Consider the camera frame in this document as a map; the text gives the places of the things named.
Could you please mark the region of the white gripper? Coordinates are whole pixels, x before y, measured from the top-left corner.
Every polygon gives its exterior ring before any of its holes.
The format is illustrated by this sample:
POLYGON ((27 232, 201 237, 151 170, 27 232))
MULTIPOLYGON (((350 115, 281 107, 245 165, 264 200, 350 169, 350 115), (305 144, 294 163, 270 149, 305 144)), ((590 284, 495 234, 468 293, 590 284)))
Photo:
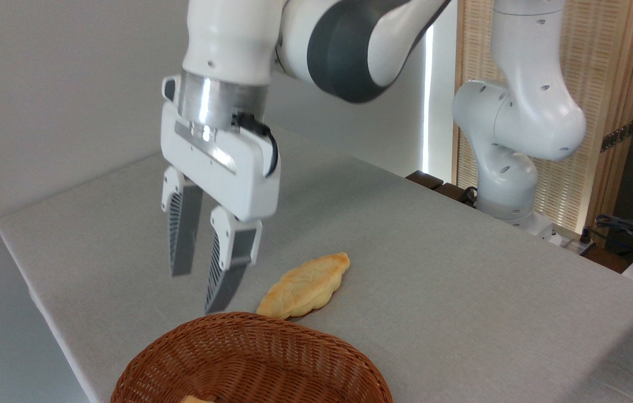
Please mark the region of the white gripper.
POLYGON ((182 118, 173 102, 163 103, 161 130, 162 154, 170 164, 163 172, 161 206, 167 214, 171 276, 193 268, 204 191, 219 204, 210 214, 214 240, 204 314, 219 313, 257 260, 260 219, 277 210, 278 146, 254 115, 237 113, 230 128, 214 129, 182 118))

